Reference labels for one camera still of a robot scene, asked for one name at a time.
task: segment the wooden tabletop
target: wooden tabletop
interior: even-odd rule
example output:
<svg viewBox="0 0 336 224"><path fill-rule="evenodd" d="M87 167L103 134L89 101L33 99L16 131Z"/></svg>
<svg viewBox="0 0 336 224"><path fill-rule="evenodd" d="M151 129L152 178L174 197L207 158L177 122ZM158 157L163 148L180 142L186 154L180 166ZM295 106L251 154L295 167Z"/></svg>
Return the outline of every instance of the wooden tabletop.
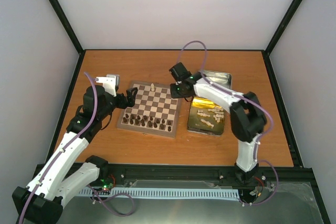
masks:
<svg viewBox="0 0 336 224"><path fill-rule="evenodd" d="M125 92L132 80L170 84L174 82L169 69L176 63L178 51L148 50L88 50L64 119L57 146L66 127L90 83L83 74L92 77L119 74L118 92ZM181 62L192 72L199 69L203 51L184 52ZM233 89L257 94L261 105L273 116L275 127L261 140L258 158L267 159L275 166L293 166L279 112L275 103L261 52L210 51L205 69L231 73ZM86 150L78 157L84 162L90 155L100 156L110 163L180 164L180 165L233 165L238 143L226 117L221 137L187 131L190 104L182 100L175 138L150 135L116 128L119 109L113 112L109 127L100 131Z"/></svg>

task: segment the white wall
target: white wall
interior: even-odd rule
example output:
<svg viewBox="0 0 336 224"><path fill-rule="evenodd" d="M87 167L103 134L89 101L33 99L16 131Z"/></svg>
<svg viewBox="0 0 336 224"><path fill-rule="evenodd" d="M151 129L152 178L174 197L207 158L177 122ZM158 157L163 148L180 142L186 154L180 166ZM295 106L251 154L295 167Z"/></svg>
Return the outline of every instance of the white wall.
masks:
<svg viewBox="0 0 336 224"><path fill-rule="evenodd" d="M84 48L265 49L292 0L59 1Z"/></svg>
<svg viewBox="0 0 336 224"><path fill-rule="evenodd" d="M48 0L0 0L1 223L45 161L77 58Z"/></svg>
<svg viewBox="0 0 336 224"><path fill-rule="evenodd" d="M271 62L304 165L336 223L336 1L303 0Z"/></svg>

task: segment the cable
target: cable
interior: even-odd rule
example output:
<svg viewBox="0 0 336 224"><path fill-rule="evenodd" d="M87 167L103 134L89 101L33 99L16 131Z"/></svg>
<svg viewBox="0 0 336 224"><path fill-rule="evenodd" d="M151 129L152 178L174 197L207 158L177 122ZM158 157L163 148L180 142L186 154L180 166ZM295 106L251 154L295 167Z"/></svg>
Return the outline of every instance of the cable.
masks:
<svg viewBox="0 0 336 224"><path fill-rule="evenodd" d="M272 193L267 199L263 200L262 202L258 202L258 203L255 203L255 204L251 204L251 206L260 206L261 204L266 203L267 201L269 201L270 199L272 199L272 197L274 196L274 194L275 194L275 193L277 192L277 190L278 190L279 176L278 176L277 171L275 170L274 166L270 163L270 161L265 160L265 159L259 160L259 163L262 163L262 162L267 163L267 164L272 168L272 170L273 170L273 172L274 172L274 175L275 175L275 179L276 179L276 185L275 185L275 188L274 188L273 193Z"/></svg>
<svg viewBox="0 0 336 224"><path fill-rule="evenodd" d="M112 112L111 112L111 114L110 114L110 119L109 119L109 121L107 122L107 124L106 124L103 128L100 129L101 131L102 131L102 130L105 130L105 129L107 128L107 126L110 125L111 119L112 119Z"/></svg>
<svg viewBox="0 0 336 224"><path fill-rule="evenodd" d="M270 114L269 114L263 107L261 107L259 104L255 103L254 101L251 101L250 99L245 98L245 97L242 96L242 95L235 94L235 92L226 90L224 87L221 87L221 86L217 85L216 83L213 83L212 81L210 81L210 80L204 75L204 73L203 73L202 70L203 70L204 67L205 67L206 59L207 59L207 57L208 57L208 51L207 51L207 48L206 48L206 46L205 46L205 44L204 44L203 42L201 42L201 41L199 41L199 40L193 40L193 41L190 41L190 42L188 42L187 44L185 44L184 47L181 49L179 55L178 55L177 63L180 61L180 58L181 58L181 56L182 56L182 52L183 52L183 50L184 50L188 45L190 45L190 44L192 44L192 43L200 43L200 44L203 46L203 48L204 48L204 59L203 59L203 62L202 62L202 65L201 65L201 68L200 68L199 72L201 73L202 78L203 78L208 84L210 84L212 87L218 89L219 91L222 91L222 92L224 92L224 93L226 93L226 94L228 94L228 95L232 95L232 96L234 96L234 97L236 97L236 98L239 98L239 99L241 99L241 100L243 100L243 101L245 101L245 102L248 102L248 103L252 104L253 106L255 106L255 107L257 107L258 109L260 109L261 111L263 111L263 112L267 115L267 117L269 118L269 121L270 121L270 127L269 127L266 131L264 131L263 133L261 133L260 135L258 135L258 136L257 136L257 139L256 139L256 144L255 144L255 146L254 146L254 150L253 150L253 159L254 159L254 160L257 160L257 151L258 151L258 146L259 146L259 144L260 144L260 139L261 139L264 135L268 134L268 133L273 129L273 127L274 127L274 121L273 121L272 116L271 116L271 115L270 115Z"/></svg>
<svg viewBox="0 0 336 224"><path fill-rule="evenodd" d="M264 188L264 182L260 178L254 177L254 179L259 181L261 183L262 188Z"/></svg>
<svg viewBox="0 0 336 224"><path fill-rule="evenodd" d="M64 147L63 147L63 151L66 150L66 148L72 144L78 137L81 136L81 134L83 134L89 127L90 125L93 123L95 117L96 117L96 112L97 112L97 106L98 106L98 98L97 98L97 91L96 91L96 86L94 85L93 79L90 77L90 75L86 72L84 72L84 74L86 75L86 77L89 79L90 84L92 86L93 89L93 96L94 96L94 106L93 106L93 113L92 113L92 117L89 121L89 123L76 135L74 136ZM20 215L20 219L19 219L19 224L23 224L24 218L25 218L25 213L27 211L28 205L30 203L30 201L33 198L33 195L35 194L35 192L37 191L38 187L41 185L42 181L44 180L44 178L46 177L46 175L48 174L49 170L51 169L51 167L53 166L53 164L56 162L56 160L59 158L59 156L62 154L62 152L58 152L56 154L56 156L51 160L51 162L49 163L49 165L47 166L47 168L45 169L45 171L43 172L43 174L41 175L41 178L38 180L38 184L34 187L34 189L31 191L23 209Z"/></svg>
<svg viewBox="0 0 336 224"><path fill-rule="evenodd" d="M90 185L88 185L88 187L92 190L92 192L94 193L94 195L98 198L99 202L102 203L102 205L106 208L106 210L108 212L112 213L113 215L116 215L116 216L119 216L119 217L126 217L126 216L129 216L129 215L131 215L131 214L133 214L135 212L135 202L134 202L134 199L131 197L131 195L125 194L125 193L119 193L119 194L115 194L115 195L113 195L113 196L111 196L111 197L109 197L109 198L107 198L105 200L102 200L96 190L94 190ZM132 202L132 209L127 214L120 214L120 213L112 210L111 208L109 208L105 204L105 202L110 201L110 200L112 200L114 198L117 198L118 196L121 196L121 195L129 197L130 200L131 200L131 202Z"/></svg>

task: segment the chessboard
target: chessboard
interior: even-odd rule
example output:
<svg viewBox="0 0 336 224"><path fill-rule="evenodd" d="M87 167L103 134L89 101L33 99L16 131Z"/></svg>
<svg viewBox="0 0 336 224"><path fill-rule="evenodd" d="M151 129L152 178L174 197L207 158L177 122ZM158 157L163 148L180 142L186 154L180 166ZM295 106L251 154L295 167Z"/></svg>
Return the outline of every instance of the chessboard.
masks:
<svg viewBox="0 0 336 224"><path fill-rule="evenodd" d="M142 133L175 137L180 99L172 99L170 86L132 81L131 88L137 87L135 105L121 111L117 127Z"/></svg>

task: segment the black metal frame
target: black metal frame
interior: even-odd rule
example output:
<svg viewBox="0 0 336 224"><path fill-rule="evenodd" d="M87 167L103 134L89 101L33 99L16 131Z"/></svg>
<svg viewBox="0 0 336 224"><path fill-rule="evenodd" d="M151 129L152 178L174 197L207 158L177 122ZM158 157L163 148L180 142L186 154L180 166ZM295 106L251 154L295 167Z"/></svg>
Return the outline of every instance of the black metal frame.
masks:
<svg viewBox="0 0 336 224"><path fill-rule="evenodd" d="M71 84L62 108L60 118L57 123L57 127L52 138L50 149L48 152L47 160L53 154L55 149L57 139L61 130L61 126L64 121L64 117L71 99L72 92L74 90L78 74L80 72L81 64L83 62L86 50L83 50L75 32L73 31L65 13L63 12L58 0L49 0L52 7L54 8L57 16L59 17L62 25L64 26L69 38L71 39L74 47L78 51L79 59L73 74ZM322 215L324 223L330 223L327 211L325 209L318 185L315 180L312 169L304 168L303 163L299 154L297 143L293 135L293 131L288 119L286 108L281 97L281 93L278 87L276 76L273 71L269 55L274 49L275 45L279 41L281 35L285 31L287 25L289 24L291 18L295 14L302 0L293 0L289 6L285 16L283 17L281 23L279 24L276 32L274 33L271 41L269 42L265 50L220 50L220 51L260 51L264 58L265 67L268 73L270 84L274 93L276 104L279 110L281 122L286 135L288 146L291 152L291 157L293 160L294 167L284 168L276 167L279 174L279 180L282 182L309 182L312 186L316 201L319 206L319 210ZM143 50L143 49L125 49L125 50ZM76 171L81 164L74 164L70 169L68 175ZM41 170L44 165L38 165L35 170L35 175ZM131 182L135 179L148 179L148 180L195 180L195 181L208 181L221 186L232 186L237 189L245 189L245 186L237 184L234 176L233 166L176 166L176 165L120 165L120 164L109 164L109 170L113 172L116 177L117 184L124 184L125 182ZM259 175L265 175L268 180L275 180L273 171L268 167L261 167L259 169Z"/></svg>

